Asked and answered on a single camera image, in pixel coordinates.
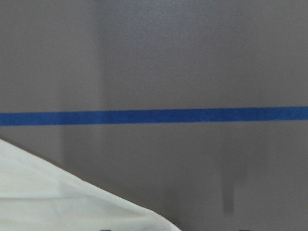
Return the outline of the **cream long-sleeve graphic shirt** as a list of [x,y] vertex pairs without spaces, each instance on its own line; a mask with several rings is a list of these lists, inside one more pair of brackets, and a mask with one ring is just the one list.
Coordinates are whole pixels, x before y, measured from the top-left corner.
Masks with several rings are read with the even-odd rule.
[[0,143],[3,231],[175,231],[163,216]]

